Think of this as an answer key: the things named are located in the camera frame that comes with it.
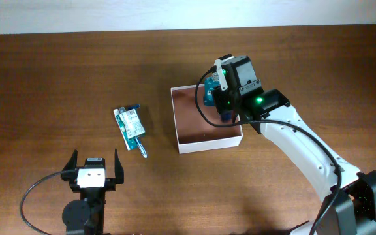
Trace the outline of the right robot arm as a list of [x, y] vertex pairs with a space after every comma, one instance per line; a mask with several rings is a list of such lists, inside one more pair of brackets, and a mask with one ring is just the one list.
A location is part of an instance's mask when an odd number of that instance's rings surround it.
[[315, 220], [290, 234], [376, 234], [376, 170], [361, 172], [306, 125], [284, 94], [264, 90], [246, 55], [220, 57], [211, 71], [219, 78], [212, 92], [217, 111], [234, 112], [234, 124], [250, 124], [273, 142], [322, 202]]

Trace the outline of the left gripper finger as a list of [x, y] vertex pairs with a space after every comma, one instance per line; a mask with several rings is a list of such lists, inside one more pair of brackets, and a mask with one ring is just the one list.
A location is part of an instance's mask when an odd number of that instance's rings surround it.
[[68, 162], [64, 166], [63, 171], [76, 170], [77, 160], [78, 160], [78, 150], [75, 149], [72, 153], [71, 158], [68, 160]]
[[124, 170], [118, 157], [118, 150], [114, 151], [115, 184], [124, 184]]

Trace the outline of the teal mouthwash bottle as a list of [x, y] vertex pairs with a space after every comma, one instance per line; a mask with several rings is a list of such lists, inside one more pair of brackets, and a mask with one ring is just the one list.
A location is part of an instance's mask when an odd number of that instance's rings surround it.
[[205, 106], [214, 106], [212, 91], [220, 86], [219, 75], [215, 72], [204, 81], [203, 103]]

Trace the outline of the blue disposable razor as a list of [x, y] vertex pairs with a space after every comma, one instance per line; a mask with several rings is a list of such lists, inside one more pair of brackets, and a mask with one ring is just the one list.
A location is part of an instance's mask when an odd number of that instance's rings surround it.
[[130, 105], [126, 107], [127, 110], [138, 109], [138, 108], [140, 108], [139, 104], [134, 104], [134, 105]]

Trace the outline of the clear spray bottle blue liquid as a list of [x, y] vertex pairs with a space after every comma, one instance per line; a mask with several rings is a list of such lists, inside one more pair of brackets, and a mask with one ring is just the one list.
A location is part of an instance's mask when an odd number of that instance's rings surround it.
[[219, 117], [220, 117], [220, 120], [223, 123], [231, 122], [232, 121], [232, 117], [233, 117], [233, 111], [232, 110], [227, 110], [227, 111], [219, 114]]

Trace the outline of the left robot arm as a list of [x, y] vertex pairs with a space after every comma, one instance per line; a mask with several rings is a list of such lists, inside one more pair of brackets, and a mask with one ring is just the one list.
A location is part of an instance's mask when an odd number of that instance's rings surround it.
[[114, 151], [114, 176], [106, 176], [104, 158], [87, 158], [84, 166], [77, 166], [78, 151], [74, 150], [63, 168], [61, 179], [69, 183], [72, 192], [80, 198], [69, 202], [63, 209], [62, 221], [67, 234], [103, 234], [106, 193], [115, 191], [124, 183], [124, 170]]

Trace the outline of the green white floss packet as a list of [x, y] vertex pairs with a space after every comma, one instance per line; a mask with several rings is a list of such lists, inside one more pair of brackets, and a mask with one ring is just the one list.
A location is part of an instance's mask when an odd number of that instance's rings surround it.
[[119, 118], [125, 126], [125, 131], [128, 139], [138, 138], [146, 133], [145, 128], [142, 125], [142, 122], [138, 116], [138, 113], [135, 109], [119, 110]]

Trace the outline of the blue white toothbrush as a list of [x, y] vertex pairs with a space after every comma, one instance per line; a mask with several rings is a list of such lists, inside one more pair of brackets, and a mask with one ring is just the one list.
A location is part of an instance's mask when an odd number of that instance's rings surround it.
[[[120, 109], [123, 109], [124, 111], [126, 111], [127, 109], [126, 109], [126, 107], [120, 107], [118, 110], [120, 110]], [[144, 146], [142, 145], [142, 143], [141, 143], [141, 141], [140, 141], [140, 138], [142, 137], [142, 136], [139, 136], [138, 138], [132, 138], [132, 139], [130, 139], [130, 140], [134, 140], [136, 143], [137, 143], [137, 145], [138, 145], [138, 149], [139, 149], [139, 151], [141, 152], [141, 155], [143, 156], [143, 158], [145, 158], [145, 159], [147, 159], [148, 158], [148, 154], [147, 154], [147, 151], [146, 151], [146, 149], [144, 148]]]

